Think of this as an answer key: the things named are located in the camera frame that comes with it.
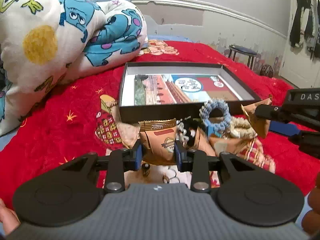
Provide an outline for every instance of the metal pivot bolt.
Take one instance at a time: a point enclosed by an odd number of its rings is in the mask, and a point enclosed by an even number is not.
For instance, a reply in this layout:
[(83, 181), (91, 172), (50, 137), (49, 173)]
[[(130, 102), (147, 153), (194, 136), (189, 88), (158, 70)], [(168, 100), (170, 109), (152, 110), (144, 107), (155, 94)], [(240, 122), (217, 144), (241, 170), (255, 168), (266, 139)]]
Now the metal pivot bolt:
[(107, 189), (112, 191), (117, 191), (121, 189), (121, 184), (119, 182), (109, 182), (107, 184)]
[(206, 182), (196, 182), (193, 184), (193, 187), (197, 190), (206, 190), (209, 188), (209, 185)]

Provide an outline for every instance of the red blanket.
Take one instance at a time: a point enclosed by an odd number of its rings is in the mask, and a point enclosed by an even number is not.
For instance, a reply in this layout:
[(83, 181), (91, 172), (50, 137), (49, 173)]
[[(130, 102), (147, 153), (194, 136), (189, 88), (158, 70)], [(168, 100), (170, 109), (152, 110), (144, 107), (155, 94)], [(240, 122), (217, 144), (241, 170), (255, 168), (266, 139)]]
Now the red blanket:
[[(207, 45), (167, 43), (180, 54), (145, 54), (135, 61), (224, 64), (261, 98), (272, 94), (274, 105), (281, 105), (286, 91), (291, 89), (279, 79), (256, 75), (247, 66), (232, 62)], [(101, 110), (100, 95), (108, 94), (118, 99), (123, 69), (118, 67), (79, 79), (68, 86), (56, 87), (43, 106), (22, 123), (17, 135), (0, 152), (0, 197), (9, 207), (14, 191), (23, 182), (87, 152), (105, 155), (106, 147), (94, 134), (97, 113)], [(265, 153), (274, 158), (278, 175), (295, 183), (304, 194), (315, 186), (320, 171), (319, 160), (300, 152), (286, 137), (272, 132), (261, 141)]]

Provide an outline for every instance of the white door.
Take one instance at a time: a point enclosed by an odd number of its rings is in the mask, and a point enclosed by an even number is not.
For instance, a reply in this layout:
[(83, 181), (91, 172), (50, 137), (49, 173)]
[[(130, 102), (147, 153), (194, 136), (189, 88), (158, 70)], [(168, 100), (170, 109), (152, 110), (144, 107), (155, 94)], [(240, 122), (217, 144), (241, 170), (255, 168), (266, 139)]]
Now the white door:
[(306, 45), (303, 44), (300, 48), (291, 48), (290, 32), (292, 23), (297, 9), (297, 0), (291, 0), (291, 13), (288, 39), (284, 54), (284, 64), (280, 68), (280, 76), (284, 77), (298, 88), (310, 88), (315, 85), (319, 70), (320, 60), (314, 58), (310, 60), (310, 52), (307, 51)]

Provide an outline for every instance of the black round stool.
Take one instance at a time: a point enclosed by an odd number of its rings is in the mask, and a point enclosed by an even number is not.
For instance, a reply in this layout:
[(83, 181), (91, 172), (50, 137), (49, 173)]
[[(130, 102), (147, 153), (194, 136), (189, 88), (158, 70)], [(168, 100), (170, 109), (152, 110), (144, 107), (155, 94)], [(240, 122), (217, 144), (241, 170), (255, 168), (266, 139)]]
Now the black round stool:
[(252, 49), (242, 47), (242, 46), (238, 46), (238, 45), (230, 45), (229, 49), (230, 49), (229, 57), (231, 57), (232, 51), (234, 51), (233, 59), (232, 59), (233, 61), (236, 58), (237, 52), (241, 53), (243, 55), (249, 56), (247, 66), (250, 67), (250, 69), (252, 69), (254, 57), (257, 55), (257, 53), (255, 51), (253, 51)]

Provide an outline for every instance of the wall molding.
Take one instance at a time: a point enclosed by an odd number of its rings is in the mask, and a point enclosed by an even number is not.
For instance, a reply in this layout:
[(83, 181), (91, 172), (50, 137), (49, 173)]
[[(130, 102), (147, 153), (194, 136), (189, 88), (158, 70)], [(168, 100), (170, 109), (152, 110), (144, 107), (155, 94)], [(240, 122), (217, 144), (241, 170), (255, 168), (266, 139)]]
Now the wall molding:
[(171, 6), (177, 6), (177, 7), (185, 7), (185, 8), (191, 8), (191, 9), (198, 9), (198, 10), (205, 10), (205, 11), (211, 11), (211, 12), (216, 12), (220, 14), (227, 15), (229, 17), (233, 17), (245, 22), (252, 23), (254, 25), (257, 25), (261, 28), (264, 28), (268, 31), (271, 31), (279, 36), (281, 36), (284, 39), (287, 39), (287, 36), (282, 34), (281, 32), (273, 29), (266, 23), (251, 17), (249, 15), (231, 10), (229, 8), (209, 3), (209, 2), (203, 2), (199, 0), (131, 0), (132, 3), (134, 4), (148, 4), (150, 2), (153, 2), (158, 5), (171, 5)]

